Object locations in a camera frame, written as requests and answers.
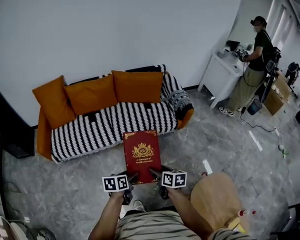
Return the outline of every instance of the khaki pants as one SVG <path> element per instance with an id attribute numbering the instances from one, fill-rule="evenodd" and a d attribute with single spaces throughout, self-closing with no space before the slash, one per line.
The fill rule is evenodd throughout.
<path id="1" fill-rule="evenodd" d="M 247 67 L 244 77 L 241 77 L 231 93 L 227 108 L 231 111 L 236 111 L 239 107 L 246 106 L 265 80 L 266 75 L 265 71 L 255 71 Z"/>

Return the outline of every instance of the black t-shirt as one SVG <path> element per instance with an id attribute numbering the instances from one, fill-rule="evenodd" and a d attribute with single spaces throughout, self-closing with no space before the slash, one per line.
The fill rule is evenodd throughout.
<path id="1" fill-rule="evenodd" d="M 270 37 L 268 36 L 268 33 L 265 30 L 261 30 L 259 33 L 256 34 L 256 37 L 254 39 L 253 50 L 255 50 L 256 47 L 258 46 L 263 47 L 262 53 L 267 53 L 269 49 L 273 47 Z M 249 64 L 249 68 L 255 71 L 265 70 L 265 64 L 262 61 L 262 56 L 254 60 L 251 60 Z"/>

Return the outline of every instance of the orange cushion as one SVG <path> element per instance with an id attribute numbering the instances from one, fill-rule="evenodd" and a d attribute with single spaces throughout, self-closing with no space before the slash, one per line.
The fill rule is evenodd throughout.
<path id="1" fill-rule="evenodd" d="M 76 119 L 75 112 L 68 102 L 64 85 L 65 80 L 62 75 L 32 90 L 52 129 L 61 127 Z"/>
<path id="2" fill-rule="evenodd" d="M 118 102 L 159 103 L 163 72 L 112 71 Z"/>
<path id="3" fill-rule="evenodd" d="M 65 86 L 64 89 L 77 115 L 102 110 L 118 103 L 112 74 L 100 79 Z"/>

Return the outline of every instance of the black and white striped blanket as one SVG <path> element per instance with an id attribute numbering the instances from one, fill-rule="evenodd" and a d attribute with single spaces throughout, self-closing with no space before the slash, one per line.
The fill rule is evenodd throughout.
<path id="1" fill-rule="evenodd" d="M 111 148 L 123 142 L 125 132 L 157 130 L 165 134 L 175 131 L 178 111 L 184 103 L 191 105 L 191 101 L 177 80 L 166 74 L 166 67 L 158 67 L 163 71 L 160 103 L 119 102 L 79 115 L 74 121 L 52 130 L 52 159 L 59 163 Z"/>

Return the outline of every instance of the cap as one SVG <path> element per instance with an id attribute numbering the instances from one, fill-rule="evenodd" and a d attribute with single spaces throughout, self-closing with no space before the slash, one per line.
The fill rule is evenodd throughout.
<path id="1" fill-rule="evenodd" d="M 257 17 L 255 17 L 254 20 L 251 20 L 250 23 L 252 26 L 255 25 L 255 21 L 261 22 L 261 24 L 264 25 L 265 27 L 267 26 L 267 22 L 266 22 L 265 18 L 262 16 L 257 16 Z"/>

